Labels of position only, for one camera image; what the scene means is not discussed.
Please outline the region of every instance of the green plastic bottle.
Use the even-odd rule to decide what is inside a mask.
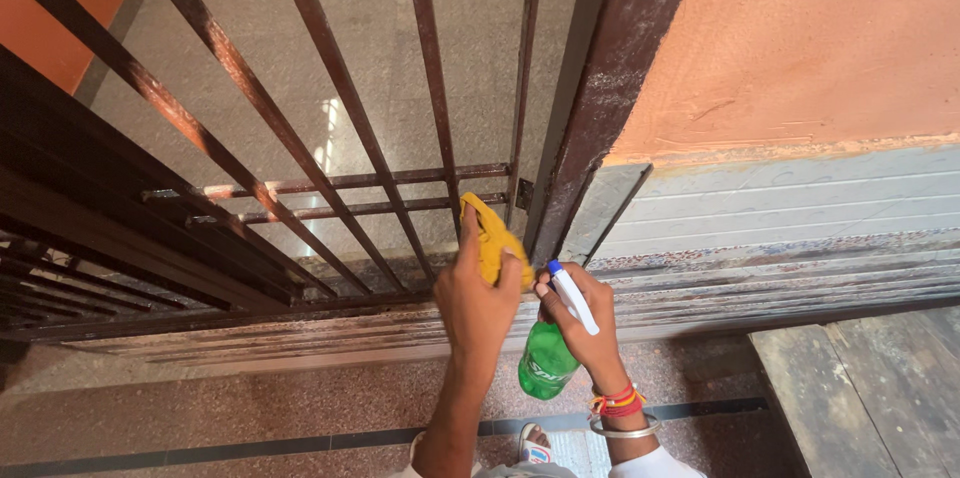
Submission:
[[[564,390],[578,367],[580,361],[570,354],[560,328],[537,321],[530,328],[516,375],[523,391],[546,401]]]

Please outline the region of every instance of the hand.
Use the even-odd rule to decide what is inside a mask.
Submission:
[[[433,287],[439,314],[450,339],[451,364],[471,383],[494,381],[503,340],[521,304],[522,263],[501,252],[500,281],[494,287],[480,276],[480,238],[476,210],[463,210],[460,253],[443,269]]]
[[[626,369],[623,367],[623,361],[620,360],[617,343],[614,290],[610,285],[594,279],[580,264],[561,264],[570,274],[577,288],[580,288],[593,314],[593,319],[600,327],[600,333],[595,336],[588,334],[584,325],[570,314],[564,301],[547,287],[550,274],[546,271],[541,272],[534,281],[534,291],[540,298],[538,317],[546,322],[557,323],[566,348],[570,349],[570,354],[586,368],[597,390],[606,395],[613,395],[627,387],[630,382],[630,377],[627,376]]]

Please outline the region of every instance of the granite floor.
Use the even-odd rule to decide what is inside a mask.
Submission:
[[[329,175],[372,172],[354,128],[293,0],[203,0]],[[320,0],[390,169],[441,166],[412,0]],[[523,0],[434,0],[457,165],[510,158]],[[521,176],[535,179],[570,26],[573,0],[540,0]],[[303,172],[169,0],[145,0],[124,44],[261,180]],[[195,186],[232,184],[114,73],[92,109]],[[506,178],[468,180],[462,190],[498,192]],[[401,186],[406,199],[446,196],[443,184]],[[382,188],[342,191],[348,203],[385,201]],[[282,195],[291,208],[324,206],[315,195]],[[223,203],[262,212],[256,201]],[[450,213],[411,214],[425,245],[454,239]],[[392,214],[358,217],[380,249],[408,247]],[[513,228],[521,232],[523,214]],[[360,251],[339,220],[308,228],[335,253]],[[291,256],[312,251],[280,223],[253,226]]]
[[[659,437],[679,458],[717,478],[788,476],[786,434],[772,411],[758,410],[756,374],[702,384],[683,376],[687,363],[744,344],[737,337],[690,338],[629,343],[621,351],[651,409],[667,419]],[[560,460],[578,476],[605,476],[602,443],[584,431],[587,375],[580,371],[557,398],[539,401],[518,386],[519,358],[501,356],[482,410],[477,460],[512,463],[514,429],[546,416],[540,420],[554,434]],[[91,362],[84,373],[74,365],[70,374],[100,375],[103,382],[58,386],[50,377],[0,394],[0,476],[41,475],[10,465],[103,457],[114,459],[90,460],[126,460],[126,470],[90,476],[384,476],[402,467],[406,442],[428,423],[444,367],[412,361],[205,378],[185,372],[179,379],[165,371],[138,383],[149,371]],[[126,384],[110,386],[110,376]]]

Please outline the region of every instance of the spray bottle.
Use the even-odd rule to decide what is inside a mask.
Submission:
[[[557,292],[570,314],[582,322],[588,334],[599,334],[600,328],[587,306],[587,300],[584,300],[580,288],[573,283],[570,274],[557,261],[547,263],[547,268],[550,270],[550,287]],[[523,391],[535,398],[547,400],[564,390],[564,386],[579,367],[580,362],[567,349],[560,328],[556,324],[538,320],[527,336],[527,346],[516,368],[516,374]]]

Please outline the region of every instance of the black floor strip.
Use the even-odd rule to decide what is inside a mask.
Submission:
[[[767,408],[767,402],[762,397],[750,397],[745,399],[727,399],[726,401],[704,401],[702,403],[651,405],[646,408],[646,411],[654,414],[654,416],[661,420],[674,420],[711,414],[767,410]],[[477,428],[477,435],[515,435],[518,434],[523,428],[523,425],[528,422],[541,424],[547,432],[586,429],[587,417],[588,414],[586,412],[575,412],[572,414],[556,414],[518,419],[503,418],[486,420],[480,422]],[[302,454],[307,452],[323,452],[326,450],[341,450],[344,448],[385,446],[389,444],[407,444],[414,439],[414,436],[423,430],[423,427],[408,427],[383,431],[367,431],[364,433],[303,436],[300,438],[241,442],[239,444],[224,444],[220,446],[179,448],[123,456],[102,456],[96,458],[8,464],[0,466],[0,477],[28,478],[33,476],[62,476],[64,474],[78,474],[81,472],[130,470],[169,464]]]

